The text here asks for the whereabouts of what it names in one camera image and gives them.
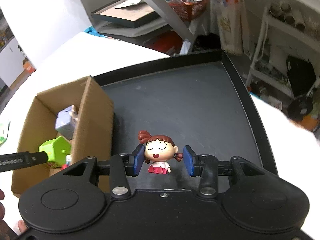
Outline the person's hand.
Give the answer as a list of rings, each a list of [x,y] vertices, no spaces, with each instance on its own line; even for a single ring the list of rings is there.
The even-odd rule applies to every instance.
[[[5,216],[5,207],[3,204],[0,204],[0,219],[1,219],[1,240],[3,239],[15,239],[17,237],[17,233],[15,233],[10,226],[4,221]],[[18,230],[20,233],[24,233],[27,230],[27,226],[23,220],[19,220],[17,223]]]

